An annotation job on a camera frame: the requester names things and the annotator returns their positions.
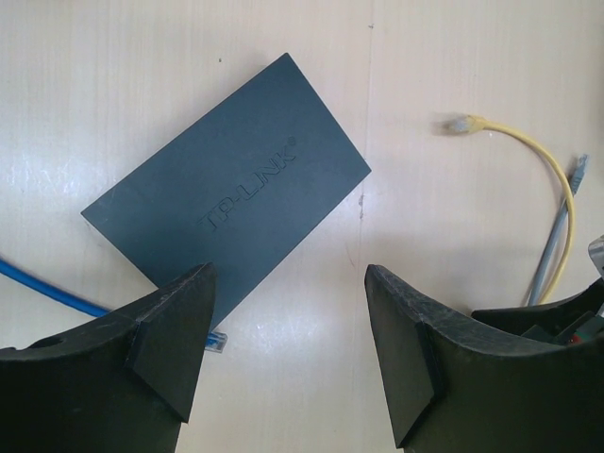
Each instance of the tp-link logo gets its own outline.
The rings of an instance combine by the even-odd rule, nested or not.
[[[257,168],[245,183],[235,188],[234,194],[223,198],[220,203],[207,212],[197,223],[207,227],[210,231],[216,230],[219,225],[228,220],[228,214],[235,208],[236,203],[251,200],[269,183],[274,175],[281,173],[287,167],[288,162],[295,159],[292,151],[294,146],[295,138],[290,137],[281,151],[275,153],[269,159],[267,166]]]

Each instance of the black box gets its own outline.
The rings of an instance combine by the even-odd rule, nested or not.
[[[369,172],[285,54],[82,215],[158,286],[213,262],[214,328]]]

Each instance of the table surface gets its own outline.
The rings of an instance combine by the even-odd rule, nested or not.
[[[555,298],[597,277],[599,0],[4,0],[0,254],[112,308],[153,291],[79,212],[284,52],[373,173],[220,325],[178,453],[394,451],[368,263],[459,310],[526,300],[559,183],[508,137],[435,135],[443,115],[592,155]],[[88,320],[0,278],[0,347]]]

